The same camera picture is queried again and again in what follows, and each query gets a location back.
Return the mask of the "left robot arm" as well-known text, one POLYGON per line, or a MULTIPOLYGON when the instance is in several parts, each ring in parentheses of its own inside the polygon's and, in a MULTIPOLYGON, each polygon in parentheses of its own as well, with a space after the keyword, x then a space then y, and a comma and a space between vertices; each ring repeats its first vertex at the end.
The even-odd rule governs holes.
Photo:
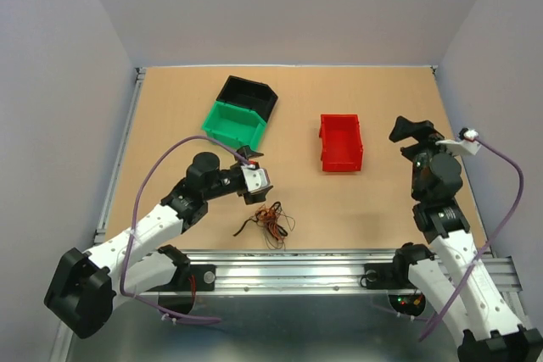
POLYGON ((188 257, 168 242, 196 225, 209 202, 236 194, 246 204, 263 203, 272 189, 260 153, 248 146, 233 152, 235 164, 221 169, 218 156, 194 156, 186 175, 153 209, 106 242, 65 252, 53 273, 45 306, 80 339, 98 332, 113 311, 159 286, 171 289, 188 282, 188 257))

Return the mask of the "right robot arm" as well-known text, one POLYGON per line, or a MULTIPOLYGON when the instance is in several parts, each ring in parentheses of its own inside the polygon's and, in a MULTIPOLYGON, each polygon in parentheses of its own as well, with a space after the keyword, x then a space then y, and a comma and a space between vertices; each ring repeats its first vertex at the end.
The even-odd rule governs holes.
POLYGON ((412 164, 413 219, 426 242, 398 249, 390 275, 401 286, 413 285, 434 308, 419 339, 444 325, 460 361, 536 361, 542 354, 540 331, 510 309, 482 260, 497 235, 477 248, 456 200, 463 185, 459 157, 474 156, 487 143, 474 129, 447 139, 429 120, 400 116, 389 140, 407 138, 415 142, 400 152, 412 164))

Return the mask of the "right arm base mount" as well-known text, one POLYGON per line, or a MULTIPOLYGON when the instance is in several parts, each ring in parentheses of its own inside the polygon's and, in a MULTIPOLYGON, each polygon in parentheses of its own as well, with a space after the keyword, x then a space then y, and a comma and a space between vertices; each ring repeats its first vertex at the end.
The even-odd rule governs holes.
POLYGON ((422 314, 426 298, 409 281, 399 276, 391 263, 365 264, 359 282, 364 289, 388 293, 389 306, 378 305, 379 309, 413 320, 424 320, 422 314))

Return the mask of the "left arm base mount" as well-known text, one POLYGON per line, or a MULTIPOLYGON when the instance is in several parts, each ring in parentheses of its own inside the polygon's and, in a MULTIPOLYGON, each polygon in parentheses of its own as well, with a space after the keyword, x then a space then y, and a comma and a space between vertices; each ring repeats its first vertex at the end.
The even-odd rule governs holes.
POLYGON ((159 286, 158 304, 177 313, 190 314, 195 309, 199 294, 215 290, 216 266, 190 265, 176 271, 172 281, 159 286))

